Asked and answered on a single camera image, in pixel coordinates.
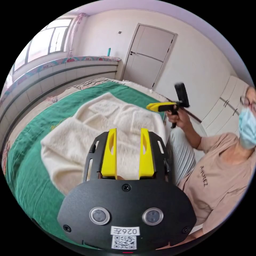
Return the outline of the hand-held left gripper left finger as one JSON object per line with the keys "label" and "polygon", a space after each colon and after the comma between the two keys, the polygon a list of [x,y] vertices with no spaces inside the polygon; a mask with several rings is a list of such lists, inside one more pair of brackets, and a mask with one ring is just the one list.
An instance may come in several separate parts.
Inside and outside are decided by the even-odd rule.
{"label": "hand-held left gripper left finger", "polygon": [[110,129],[103,154],[101,175],[103,178],[117,179],[117,129]]}

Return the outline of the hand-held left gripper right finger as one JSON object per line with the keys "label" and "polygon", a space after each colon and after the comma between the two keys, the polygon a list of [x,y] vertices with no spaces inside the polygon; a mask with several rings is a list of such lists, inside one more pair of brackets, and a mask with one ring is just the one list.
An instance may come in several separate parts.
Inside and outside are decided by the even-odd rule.
{"label": "hand-held left gripper right finger", "polygon": [[148,129],[141,129],[139,179],[153,178],[155,173],[153,162],[153,150]]}

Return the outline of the person's right hand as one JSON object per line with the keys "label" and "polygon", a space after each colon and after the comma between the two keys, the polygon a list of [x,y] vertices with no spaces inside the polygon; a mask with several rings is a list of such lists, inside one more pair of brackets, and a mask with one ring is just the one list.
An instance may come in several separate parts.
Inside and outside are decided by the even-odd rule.
{"label": "person's right hand", "polygon": [[167,117],[169,122],[176,124],[176,126],[182,130],[193,128],[189,115],[183,109],[179,109],[176,114],[168,111]]}

